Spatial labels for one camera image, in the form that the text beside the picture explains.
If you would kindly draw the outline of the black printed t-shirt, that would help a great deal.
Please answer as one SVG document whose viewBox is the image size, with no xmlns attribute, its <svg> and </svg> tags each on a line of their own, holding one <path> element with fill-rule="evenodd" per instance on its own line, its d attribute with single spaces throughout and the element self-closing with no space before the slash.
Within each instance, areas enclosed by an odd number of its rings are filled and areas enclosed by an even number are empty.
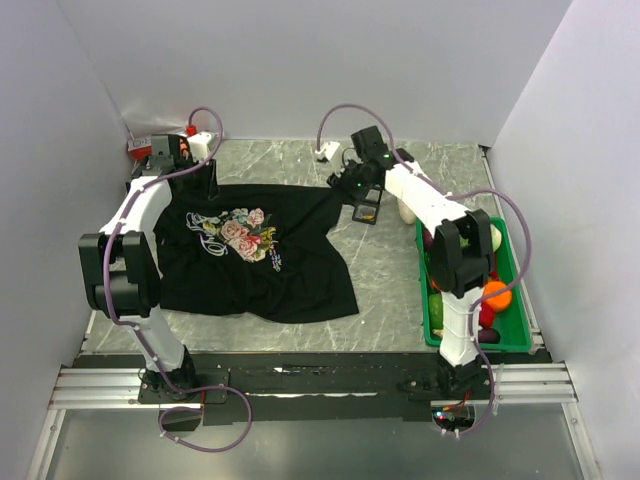
<svg viewBox="0 0 640 480">
<path fill-rule="evenodd" d="M 154 229 L 162 308 L 286 324 L 357 314 L 348 266 L 327 237 L 341 210 L 323 187 L 235 184 L 212 200 L 175 196 Z"/>
</svg>

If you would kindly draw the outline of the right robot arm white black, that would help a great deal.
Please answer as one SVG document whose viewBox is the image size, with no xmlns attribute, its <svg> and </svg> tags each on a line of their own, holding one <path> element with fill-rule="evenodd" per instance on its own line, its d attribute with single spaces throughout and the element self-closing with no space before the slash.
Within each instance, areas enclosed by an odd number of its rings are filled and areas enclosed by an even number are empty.
<svg viewBox="0 0 640 480">
<path fill-rule="evenodd" d="M 351 142 L 357 158 L 334 164 L 327 183 L 354 207 L 357 222 L 376 223 L 386 192 L 422 223 L 430 238 L 426 271 L 443 304 L 439 353 L 449 364 L 438 372 L 437 387 L 444 396 L 459 398 L 472 385 L 465 366 L 479 356 L 477 309 L 494 269 L 489 216 L 439 192 L 406 152 L 385 143 L 376 126 L 352 134 Z"/>
</svg>

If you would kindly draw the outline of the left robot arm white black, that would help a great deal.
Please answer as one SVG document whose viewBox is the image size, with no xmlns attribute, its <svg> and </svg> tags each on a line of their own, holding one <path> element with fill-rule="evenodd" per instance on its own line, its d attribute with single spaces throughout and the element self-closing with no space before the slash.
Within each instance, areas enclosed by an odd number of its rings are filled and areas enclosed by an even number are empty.
<svg viewBox="0 0 640 480">
<path fill-rule="evenodd" d="M 78 244 L 89 306 L 134 339 L 145 361 L 143 386 L 177 402 L 202 389 L 188 349 L 161 312 L 160 273 L 148 238 L 183 180 L 203 180 L 205 192 L 215 190 L 221 140 L 209 132 L 152 136 L 125 200 L 99 232 L 82 235 Z"/>
</svg>

